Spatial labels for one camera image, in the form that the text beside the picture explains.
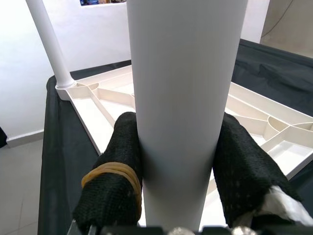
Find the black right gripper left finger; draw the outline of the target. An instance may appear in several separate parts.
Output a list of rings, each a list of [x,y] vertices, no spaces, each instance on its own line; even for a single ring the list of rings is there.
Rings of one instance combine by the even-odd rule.
[[[135,226],[141,216],[142,164],[137,133],[136,114],[126,112],[118,117],[109,144],[93,169],[126,165],[134,172],[134,181],[125,172],[103,172],[85,176],[82,193],[73,212],[79,230],[89,231],[91,225],[98,230],[104,226]]]

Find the white plastic table leg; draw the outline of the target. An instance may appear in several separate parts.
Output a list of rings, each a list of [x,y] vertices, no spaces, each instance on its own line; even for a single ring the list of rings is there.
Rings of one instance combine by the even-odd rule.
[[[127,0],[146,224],[199,229],[248,0]]]
[[[66,66],[59,42],[42,0],[25,0],[56,77],[58,89],[75,84]]]

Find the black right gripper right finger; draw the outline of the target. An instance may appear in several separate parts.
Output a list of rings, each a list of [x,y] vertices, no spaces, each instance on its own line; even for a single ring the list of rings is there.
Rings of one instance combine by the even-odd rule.
[[[229,227],[249,227],[267,215],[308,225],[308,212],[277,163],[229,114],[223,117],[213,172]]]

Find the white plastic table top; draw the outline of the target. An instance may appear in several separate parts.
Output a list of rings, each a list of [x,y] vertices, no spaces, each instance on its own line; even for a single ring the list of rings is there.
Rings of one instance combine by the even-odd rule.
[[[61,90],[64,98],[71,102],[100,154],[104,153],[109,144],[118,117],[126,112],[136,114],[133,83],[132,67],[126,66],[77,80],[73,86]],[[292,178],[313,160],[313,117],[238,85],[231,84],[230,89],[224,115],[229,114],[236,118],[254,141],[277,163],[287,179]],[[202,216],[214,201],[211,193],[218,192],[213,162]],[[113,165],[100,166],[88,175],[92,178],[103,172],[124,173],[114,169]],[[145,211],[143,189],[142,170],[141,212]]]

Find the black tablecloth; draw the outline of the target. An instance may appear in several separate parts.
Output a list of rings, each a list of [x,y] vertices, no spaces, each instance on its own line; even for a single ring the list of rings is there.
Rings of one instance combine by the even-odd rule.
[[[241,40],[232,75],[240,86],[313,117],[313,58]],[[37,235],[67,235],[81,179],[98,154],[73,106],[46,84]]]

